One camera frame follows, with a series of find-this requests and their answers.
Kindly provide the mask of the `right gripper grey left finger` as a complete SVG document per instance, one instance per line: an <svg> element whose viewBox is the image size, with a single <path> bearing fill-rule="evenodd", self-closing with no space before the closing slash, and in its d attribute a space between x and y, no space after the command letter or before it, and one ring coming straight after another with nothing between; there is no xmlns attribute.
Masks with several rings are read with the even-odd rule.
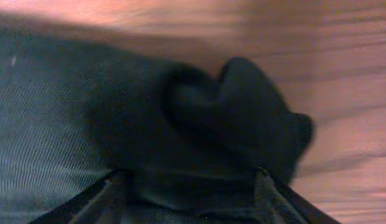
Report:
<svg viewBox="0 0 386 224"><path fill-rule="evenodd" d="M126 174L113 171L83 192L29 224L120 224Z"/></svg>

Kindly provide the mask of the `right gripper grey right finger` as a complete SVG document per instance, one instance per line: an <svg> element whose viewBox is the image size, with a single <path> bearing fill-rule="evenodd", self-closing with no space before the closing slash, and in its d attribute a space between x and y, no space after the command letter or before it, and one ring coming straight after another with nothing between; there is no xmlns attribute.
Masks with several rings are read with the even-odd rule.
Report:
<svg viewBox="0 0 386 224"><path fill-rule="evenodd" d="M340 224L262 168L256 172L254 203L253 216L262 224Z"/></svg>

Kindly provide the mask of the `black t-shirt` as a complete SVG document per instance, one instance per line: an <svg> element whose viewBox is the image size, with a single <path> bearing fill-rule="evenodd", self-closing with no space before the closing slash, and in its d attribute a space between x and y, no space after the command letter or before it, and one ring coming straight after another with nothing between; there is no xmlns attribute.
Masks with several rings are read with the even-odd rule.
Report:
<svg viewBox="0 0 386 224"><path fill-rule="evenodd" d="M0 223L29 223L115 170L125 223L259 223L257 169L288 185L312 127L244 58L214 80L0 30Z"/></svg>

